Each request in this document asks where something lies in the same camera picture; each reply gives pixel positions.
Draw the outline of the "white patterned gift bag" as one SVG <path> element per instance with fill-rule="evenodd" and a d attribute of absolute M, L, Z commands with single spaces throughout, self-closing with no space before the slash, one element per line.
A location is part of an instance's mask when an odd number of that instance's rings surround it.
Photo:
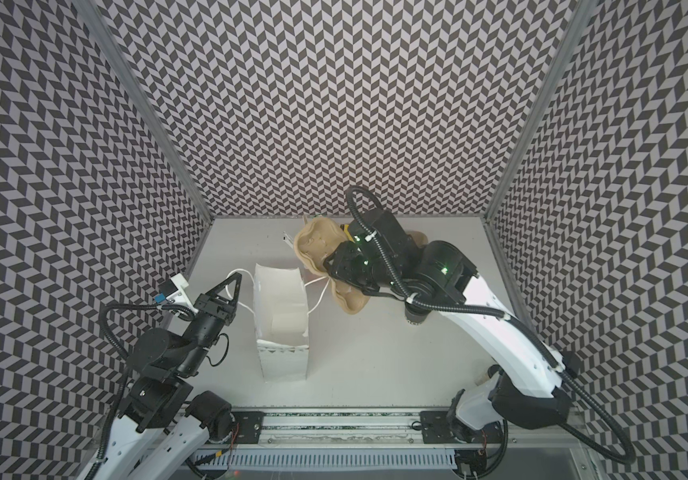
<path fill-rule="evenodd" d="M 307 379 L 310 357 L 309 289 L 326 288 L 328 279 L 300 267 L 255 264 L 251 270 L 233 270 L 248 283 L 249 301 L 240 300 L 252 315 L 255 346 L 266 383 L 302 382 Z"/>

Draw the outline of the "brown pulp cup carrier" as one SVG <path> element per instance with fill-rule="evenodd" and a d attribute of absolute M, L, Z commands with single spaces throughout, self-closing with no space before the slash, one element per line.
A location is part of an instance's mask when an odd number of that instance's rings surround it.
<path fill-rule="evenodd" d="M 332 294 L 341 309 L 347 314 L 355 315 L 367 305 L 369 298 L 355 287 L 334 279 L 324 266 L 324 261 L 334 254 L 340 244 L 347 241 L 348 237 L 340 225 L 332 219 L 322 216 L 305 217 L 304 226 L 294 237 L 293 249 L 307 270 L 332 282 Z"/>

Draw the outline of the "black takeout coffee cup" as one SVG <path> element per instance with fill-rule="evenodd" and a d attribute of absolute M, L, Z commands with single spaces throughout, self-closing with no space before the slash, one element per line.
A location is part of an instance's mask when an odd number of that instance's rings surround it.
<path fill-rule="evenodd" d="M 405 319 L 412 325 L 420 325 L 425 322 L 429 312 L 420 308 L 415 308 L 412 305 L 406 305 L 404 308 Z"/>

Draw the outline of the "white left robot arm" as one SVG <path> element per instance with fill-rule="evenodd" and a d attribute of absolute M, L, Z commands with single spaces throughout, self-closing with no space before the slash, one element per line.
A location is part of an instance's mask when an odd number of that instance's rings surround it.
<path fill-rule="evenodd" d="M 148 304 L 111 302 L 100 309 L 100 332 L 118 353 L 123 371 L 95 453 L 78 478 L 168 479 L 186 465 L 206 479 L 208 473 L 192 457 L 210 441 L 219 445 L 218 456 L 232 457 L 239 423 L 231 404 L 211 391 L 194 395 L 188 381 L 234 321 L 241 283 L 241 273 L 233 271 L 190 299 L 186 278 L 177 274 Z M 150 328 L 126 347 L 109 324 L 114 312 L 152 311 L 183 320 L 185 331 Z"/>

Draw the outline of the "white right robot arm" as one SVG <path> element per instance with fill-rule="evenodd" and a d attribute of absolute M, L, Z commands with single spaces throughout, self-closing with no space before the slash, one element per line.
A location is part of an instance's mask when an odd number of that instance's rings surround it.
<path fill-rule="evenodd" d="M 419 325 L 438 313 L 493 359 L 488 380 L 460 391 L 452 422 L 473 431 L 498 423 L 527 430 L 559 427 L 612 462 L 631 465 L 636 449 L 623 427 L 578 383 L 579 361 L 548 346 L 496 297 L 477 266 L 455 245 L 420 246 L 376 194 L 345 193 L 353 220 L 322 260 L 325 273 L 367 298 L 391 298 Z"/>

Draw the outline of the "stacked pulp cup carriers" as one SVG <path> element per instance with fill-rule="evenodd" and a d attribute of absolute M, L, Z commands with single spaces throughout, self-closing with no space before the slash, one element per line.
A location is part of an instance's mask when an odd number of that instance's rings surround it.
<path fill-rule="evenodd" d="M 407 235 L 413 240 L 418 248 L 424 248 L 429 240 L 426 234 L 419 231 L 408 231 Z"/>

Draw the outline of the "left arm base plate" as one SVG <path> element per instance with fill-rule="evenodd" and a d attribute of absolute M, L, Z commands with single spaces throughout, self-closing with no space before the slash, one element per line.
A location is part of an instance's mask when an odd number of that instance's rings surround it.
<path fill-rule="evenodd" d="M 238 410 L 231 413 L 232 433 L 236 445 L 255 445 L 259 443 L 265 412 L 260 410 Z"/>

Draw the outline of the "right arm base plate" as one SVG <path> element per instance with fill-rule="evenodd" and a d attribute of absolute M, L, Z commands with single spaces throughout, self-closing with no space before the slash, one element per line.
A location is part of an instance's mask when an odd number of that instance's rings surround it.
<path fill-rule="evenodd" d="M 444 410 L 423 410 L 419 412 L 418 420 L 412 424 L 422 437 L 422 442 L 431 444 L 479 444 L 484 441 L 497 445 L 503 440 L 500 423 L 492 423 L 482 430 L 474 430 L 460 422 L 450 419 Z"/>

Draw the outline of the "aluminium left corner post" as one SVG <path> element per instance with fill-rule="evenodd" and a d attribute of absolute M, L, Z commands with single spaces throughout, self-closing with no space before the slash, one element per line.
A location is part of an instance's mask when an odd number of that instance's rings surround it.
<path fill-rule="evenodd" d="M 207 202 L 189 174 L 184 161 L 158 118 L 147 94 L 143 91 L 125 55 L 116 43 L 95 1 L 74 0 L 72 5 L 98 44 L 111 69 L 128 94 L 145 125 L 160 147 L 164 159 L 172 169 L 182 188 L 192 200 L 196 210 L 208 224 L 213 221 Z"/>

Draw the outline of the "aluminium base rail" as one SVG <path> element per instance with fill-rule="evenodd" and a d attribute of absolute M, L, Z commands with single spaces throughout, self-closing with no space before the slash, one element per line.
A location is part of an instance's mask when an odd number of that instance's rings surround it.
<path fill-rule="evenodd" d="M 422 442 L 412 424 L 423 410 L 406 408 L 253 408 L 266 416 L 258 444 L 235 445 L 230 459 L 208 442 L 192 457 L 210 478 L 250 472 L 274 475 L 376 470 L 439 471 L 473 478 L 490 468 L 496 478 L 512 474 L 555 479 L 604 479 L 597 456 L 559 427 L 503 428 L 497 444 Z"/>

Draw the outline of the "aluminium frame corner post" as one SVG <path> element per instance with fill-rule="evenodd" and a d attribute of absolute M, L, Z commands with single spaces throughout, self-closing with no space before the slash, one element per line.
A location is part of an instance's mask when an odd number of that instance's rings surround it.
<path fill-rule="evenodd" d="M 488 208 L 483 218 L 491 223 L 503 204 L 517 172 L 525 158 L 531 142 L 541 124 L 548 106 L 558 88 L 558 85 L 568 68 L 575 49 L 577 48 L 584 30 L 590 23 L 592 15 L 598 5 L 595 0 L 580 0 L 568 22 L 563 38 L 558 44 L 555 56 L 546 71 L 545 78 L 539 87 L 533 105 L 528 112 L 525 124 L 519 134 L 512 154 L 505 164 L 503 174 L 497 184 Z"/>

